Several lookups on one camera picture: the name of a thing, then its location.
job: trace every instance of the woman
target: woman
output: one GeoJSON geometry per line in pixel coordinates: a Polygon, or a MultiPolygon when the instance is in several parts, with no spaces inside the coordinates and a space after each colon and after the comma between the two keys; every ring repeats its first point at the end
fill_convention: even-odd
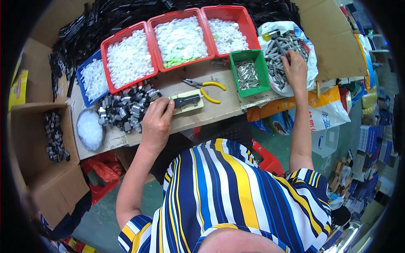
{"type": "Polygon", "coordinates": [[[126,252],[317,252],[330,231],[326,178],[313,170],[307,65],[282,57],[296,100],[286,179],[260,170],[251,152],[215,139],[183,151],[164,176],[164,201],[153,219],[140,211],[148,172],[165,147],[174,110],[160,98],[143,120],[143,136],[117,196],[126,252]]]}

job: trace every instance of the workbench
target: workbench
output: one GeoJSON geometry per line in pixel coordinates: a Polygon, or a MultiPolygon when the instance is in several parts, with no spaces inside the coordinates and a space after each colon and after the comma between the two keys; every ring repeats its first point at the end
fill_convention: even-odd
{"type": "MultiPolygon", "coordinates": [[[[214,104],[202,98],[204,107],[193,111],[181,113],[173,116],[172,133],[177,133],[187,129],[207,125],[223,119],[243,114],[249,107],[264,105],[268,102],[282,98],[279,94],[270,90],[254,96],[241,98],[235,85],[232,71],[229,66],[215,68],[211,61],[203,61],[191,64],[186,68],[175,69],[166,73],[159,73],[156,77],[150,79],[150,82],[159,89],[162,96],[169,97],[191,91],[195,89],[182,82],[184,78],[190,78],[194,81],[206,82],[217,81],[226,87],[226,91],[216,86],[204,87],[208,96],[220,100],[220,104],[214,104]]],[[[120,131],[117,127],[106,127],[106,136],[103,145],[96,151],[91,152],[80,144],[77,137],[76,122],[79,113],[85,108],[80,87],[74,85],[71,98],[68,104],[72,108],[72,122],[75,133],[77,152],[80,160],[116,149],[123,146],[135,146],[142,140],[142,134],[131,130],[128,134],[120,131]]],[[[97,110],[97,103],[91,108],[97,110]]]]}

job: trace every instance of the green plastic bin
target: green plastic bin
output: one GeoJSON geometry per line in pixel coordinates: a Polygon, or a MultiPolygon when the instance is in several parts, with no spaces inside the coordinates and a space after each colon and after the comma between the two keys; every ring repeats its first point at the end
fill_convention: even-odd
{"type": "Polygon", "coordinates": [[[262,50],[252,49],[252,50],[243,50],[243,51],[234,51],[229,54],[230,64],[233,72],[233,77],[235,79],[236,88],[238,89],[239,96],[245,98],[252,96],[261,92],[270,90],[270,81],[269,81],[269,70],[267,68],[266,61],[262,50]],[[241,91],[239,88],[238,76],[236,74],[235,62],[240,62],[244,60],[253,60],[254,66],[259,77],[259,86],[241,91]]]}

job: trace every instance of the white plastic gear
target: white plastic gear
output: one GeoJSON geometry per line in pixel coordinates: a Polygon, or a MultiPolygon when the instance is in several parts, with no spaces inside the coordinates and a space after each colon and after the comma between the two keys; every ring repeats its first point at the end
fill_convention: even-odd
{"type": "Polygon", "coordinates": [[[102,59],[93,59],[93,62],[84,67],[80,74],[86,90],[86,97],[90,103],[108,91],[102,59]]]}
{"type": "Polygon", "coordinates": [[[203,29],[196,16],[173,19],[158,24],[154,30],[165,68],[208,56],[203,29]]]}
{"type": "Polygon", "coordinates": [[[249,49],[246,36],[243,36],[239,31],[238,23],[222,19],[210,19],[208,20],[208,24],[218,53],[225,54],[249,49]]]}
{"type": "Polygon", "coordinates": [[[123,37],[107,49],[107,68],[116,89],[155,72],[144,29],[123,37]]]}

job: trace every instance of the woman's left hand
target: woman's left hand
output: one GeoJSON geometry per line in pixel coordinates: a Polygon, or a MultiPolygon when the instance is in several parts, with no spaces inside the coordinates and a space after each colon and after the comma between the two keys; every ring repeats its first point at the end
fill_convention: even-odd
{"type": "Polygon", "coordinates": [[[157,157],[166,146],[172,126],[175,103],[168,98],[158,98],[149,106],[142,121],[140,147],[157,157]]]}

